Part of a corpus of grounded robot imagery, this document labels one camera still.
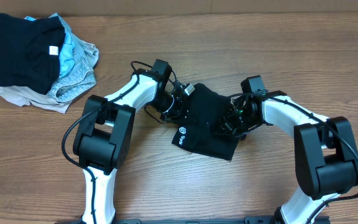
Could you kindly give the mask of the black t-shirt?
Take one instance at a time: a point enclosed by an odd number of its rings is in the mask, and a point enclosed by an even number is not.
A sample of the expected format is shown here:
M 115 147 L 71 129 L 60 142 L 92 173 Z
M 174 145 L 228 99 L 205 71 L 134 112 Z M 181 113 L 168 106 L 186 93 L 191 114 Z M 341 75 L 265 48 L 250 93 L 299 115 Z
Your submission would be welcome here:
M 239 140 L 219 133 L 219 119 L 230 106 L 229 97 L 197 83 L 185 118 L 178 121 L 172 144 L 192 153 L 231 161 Z

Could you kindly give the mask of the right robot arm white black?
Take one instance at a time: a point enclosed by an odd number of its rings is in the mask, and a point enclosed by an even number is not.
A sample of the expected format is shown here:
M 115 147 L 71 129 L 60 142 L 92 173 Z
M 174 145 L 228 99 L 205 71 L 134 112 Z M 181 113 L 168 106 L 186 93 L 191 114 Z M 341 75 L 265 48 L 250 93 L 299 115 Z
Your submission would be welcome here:
M 217 132 L 244 139 L 261 125 L 276 126 L 294 140 L 298 188 L 273 215 L 250 216 L 245 223 L 329 223 L 319 213 L 332 202 L 358 198 L 358 151 L 343 116 L 314 114 L 282 91 L 268 91 L 261 76 L 241 82 L 241 93 L 219 120 Z

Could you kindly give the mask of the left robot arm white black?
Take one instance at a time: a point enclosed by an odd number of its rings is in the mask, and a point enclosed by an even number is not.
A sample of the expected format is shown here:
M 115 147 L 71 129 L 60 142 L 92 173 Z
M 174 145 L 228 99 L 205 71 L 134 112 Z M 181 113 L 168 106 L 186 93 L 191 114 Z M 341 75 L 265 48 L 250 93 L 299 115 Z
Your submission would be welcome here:
M 168 123 L 183 117 L 185 101 L 194 92 L 182 84 L 168 62 L 141 63 L 131 79 L 117 92 L 90 96 L 83 114 L 75 121 L 73 153 L 85 175 L 85 210 L 80 223 L 114 223 L 114 190 L 118 169 L 130 148 L 135 114 L 154 107 Z

